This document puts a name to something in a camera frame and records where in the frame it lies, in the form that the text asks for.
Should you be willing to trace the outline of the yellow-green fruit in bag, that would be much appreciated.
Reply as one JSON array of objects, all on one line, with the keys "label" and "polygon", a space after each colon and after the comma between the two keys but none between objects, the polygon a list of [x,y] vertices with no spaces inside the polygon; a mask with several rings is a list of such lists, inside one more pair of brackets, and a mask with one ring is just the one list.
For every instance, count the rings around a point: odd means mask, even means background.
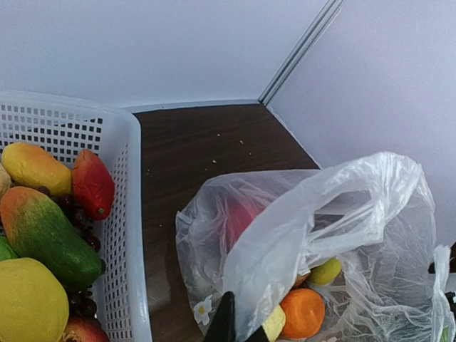
[{"label": "yellow-green fruit in bag", "polygon": [[337,258],[331,258],[324,264],[311,270],[307,281],[312,284],[324,286],[330,284],[340,273],[342,267]]}]

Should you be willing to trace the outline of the white perforated plastic basket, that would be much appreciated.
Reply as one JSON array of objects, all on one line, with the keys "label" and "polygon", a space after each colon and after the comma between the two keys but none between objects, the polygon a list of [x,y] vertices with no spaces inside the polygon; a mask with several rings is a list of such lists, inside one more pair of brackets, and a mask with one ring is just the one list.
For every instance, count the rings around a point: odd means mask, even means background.
[{"label": "white perforated plastic basket", "polygon": [[1,146],[41,146],[71,167],[92,150],[114,183],[110,216],[94,223],[105,274],[92,286],[98,320],[111,341],[151,341],[143,256],[141,130],[126,110],[89,100],[17,90],[1,92]]}]

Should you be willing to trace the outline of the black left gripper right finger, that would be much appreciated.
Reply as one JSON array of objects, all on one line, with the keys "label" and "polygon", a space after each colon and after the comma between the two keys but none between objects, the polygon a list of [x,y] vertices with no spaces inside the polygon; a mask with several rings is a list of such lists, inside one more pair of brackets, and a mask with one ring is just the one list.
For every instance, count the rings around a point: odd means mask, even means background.
[{"label": "black left gripper right finger", "polygon": [[260,326],[245,342],[269,342],[269,339],[264,328]]}]

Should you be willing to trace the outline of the right aluminium corner post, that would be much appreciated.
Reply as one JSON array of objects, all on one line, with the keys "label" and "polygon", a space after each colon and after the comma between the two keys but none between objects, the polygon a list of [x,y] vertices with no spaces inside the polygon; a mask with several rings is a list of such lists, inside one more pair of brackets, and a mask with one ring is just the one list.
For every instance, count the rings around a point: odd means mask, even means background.
[{"label": "right aluminium corner post", "polygon": [[344,0],[330,0],[325,2],[322,9],[313,18],[313,21],[304,31],[298,43],[293,47],[278,71],[274,74],[274,77],[259,96],[258,102],[260,104],[268,106],[300,60],[310,51],[311,47],[337,17],[344,3]]}]

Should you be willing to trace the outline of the green fruit in basket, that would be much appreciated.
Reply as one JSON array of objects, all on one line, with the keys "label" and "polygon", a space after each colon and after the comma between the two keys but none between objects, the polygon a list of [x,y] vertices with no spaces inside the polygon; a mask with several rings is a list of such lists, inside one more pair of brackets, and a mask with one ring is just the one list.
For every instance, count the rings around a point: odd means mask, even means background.
[{"label": "green fruit in basket", "polygon": [[98,253],[47,195],[12,187],[1,199],[1,222],[12,249],[46,266],[67,289],[93,284],[103,273]]}]

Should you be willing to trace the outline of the orange fruit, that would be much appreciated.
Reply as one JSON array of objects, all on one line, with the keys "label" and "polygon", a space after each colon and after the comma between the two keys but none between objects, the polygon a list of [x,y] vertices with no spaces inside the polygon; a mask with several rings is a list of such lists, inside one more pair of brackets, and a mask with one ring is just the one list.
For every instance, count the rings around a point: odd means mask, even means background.
[{"label": "orange fruit", "polygon": [[325,318],[325,303],[312,289],[294,289],[280,303],[286,323],[281,334],[290,339],[315,336]]}]

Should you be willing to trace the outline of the orange-yellow fruit in basket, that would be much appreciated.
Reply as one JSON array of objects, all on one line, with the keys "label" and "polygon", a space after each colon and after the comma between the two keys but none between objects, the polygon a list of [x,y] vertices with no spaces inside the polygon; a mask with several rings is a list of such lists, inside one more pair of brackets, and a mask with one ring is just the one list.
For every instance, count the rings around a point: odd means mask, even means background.
[{"label": "orange-yellow fruit in basket", "polygon": [[71,170],[37,145],[27,142],[7,145],[1,154],[1,164],[21,185],[46,187],[56,196],[72,193]]}]

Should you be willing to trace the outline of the pale yellow fruit in bag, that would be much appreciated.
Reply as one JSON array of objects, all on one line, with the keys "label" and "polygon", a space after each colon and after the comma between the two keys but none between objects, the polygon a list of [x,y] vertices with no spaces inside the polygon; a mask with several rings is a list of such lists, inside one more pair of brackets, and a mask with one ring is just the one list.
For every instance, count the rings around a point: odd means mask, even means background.
[{"label": "pale yellow fruit in bag", "polygon": [[286,324],[286,314],[280,305],[272,311],[270,317],[261,325],[267,337],[267,341],[275,342],[281,335]]}]

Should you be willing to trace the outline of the yellow fruit in basket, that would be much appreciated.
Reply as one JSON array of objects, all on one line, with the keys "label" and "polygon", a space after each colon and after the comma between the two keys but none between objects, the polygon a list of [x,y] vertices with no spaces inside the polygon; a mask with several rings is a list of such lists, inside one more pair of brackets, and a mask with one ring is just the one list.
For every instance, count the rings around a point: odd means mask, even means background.
[{"label": "yellow fruit in basket", "polygon": [[2,341],[59,341],[68,316],[66,291],[42,263],[1,262]]}]

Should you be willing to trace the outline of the clear printed plastic bag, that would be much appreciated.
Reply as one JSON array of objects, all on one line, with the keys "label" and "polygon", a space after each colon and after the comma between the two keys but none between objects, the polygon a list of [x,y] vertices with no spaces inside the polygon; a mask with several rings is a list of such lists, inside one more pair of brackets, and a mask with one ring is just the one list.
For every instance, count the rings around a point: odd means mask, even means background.
[{"label": "clear printed plastic bag", "polygon": [[[227,250],[226,198],[266,205]],[[176,215],[176,248],[203,334],[234,293],[236,341],[246,341],[294,289],[325,303],[315,341],[453,341],[448,246],[436,242],[435,203],[419,163],[380,152],[324,170],[221,175]],[[324,286],[311,270],[331,258]]]}]

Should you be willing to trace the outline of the red pomegranate in basket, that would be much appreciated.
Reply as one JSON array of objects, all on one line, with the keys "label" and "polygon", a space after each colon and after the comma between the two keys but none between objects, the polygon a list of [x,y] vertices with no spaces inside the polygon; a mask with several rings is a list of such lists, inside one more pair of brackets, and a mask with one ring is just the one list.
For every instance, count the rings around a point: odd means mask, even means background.
[{"label": "red pomegranate in basket", "polygon": [[95,318],[71,315],[61,341],[109,342],[109,337]]}]

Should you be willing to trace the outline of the pink fruit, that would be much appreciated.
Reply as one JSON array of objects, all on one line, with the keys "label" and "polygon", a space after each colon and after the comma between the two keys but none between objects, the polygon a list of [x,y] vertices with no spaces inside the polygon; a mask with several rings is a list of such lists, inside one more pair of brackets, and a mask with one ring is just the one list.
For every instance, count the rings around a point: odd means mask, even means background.
[{"label": "pink fruit", "polygon": [[258,202],[239,201],[232,197],[226,198],[220,230],[224,233],[228,251],[232,249],[246,228],[265,208],[266,205]]}]

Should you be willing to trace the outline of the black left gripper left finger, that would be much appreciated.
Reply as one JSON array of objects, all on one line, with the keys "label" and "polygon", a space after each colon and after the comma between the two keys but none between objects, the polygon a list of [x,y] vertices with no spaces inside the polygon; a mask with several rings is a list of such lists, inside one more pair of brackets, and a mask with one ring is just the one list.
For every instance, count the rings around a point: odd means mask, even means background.
[{"label": "black left gripper left finger", "polygon": [[235,342],[235,301],[234,293],[224,293],[217,312],[207,330],[204,342]]}]

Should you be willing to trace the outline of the red fruit in basket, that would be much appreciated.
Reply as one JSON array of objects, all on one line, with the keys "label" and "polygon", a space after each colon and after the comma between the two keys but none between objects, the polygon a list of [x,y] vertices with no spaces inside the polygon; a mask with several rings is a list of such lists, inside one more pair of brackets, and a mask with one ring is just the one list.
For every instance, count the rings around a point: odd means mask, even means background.
[{"label": "red fruit in basket", "polygon": [[90,150],[81,150],[72,169],[76,202],[95,221],[107,219],[115,197],[115,183],[104,162]]}]

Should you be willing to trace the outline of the yellow lemon in basket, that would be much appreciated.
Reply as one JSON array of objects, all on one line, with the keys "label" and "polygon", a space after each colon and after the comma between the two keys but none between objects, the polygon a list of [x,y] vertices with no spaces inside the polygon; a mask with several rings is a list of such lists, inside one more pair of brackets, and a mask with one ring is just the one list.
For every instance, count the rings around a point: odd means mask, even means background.
[{"label": "yellow lemon in basket", "polygon": [[11,177],[5,170],[3,165],[0,165],[0,200],[3,198],[5,193],[11,188]]}]

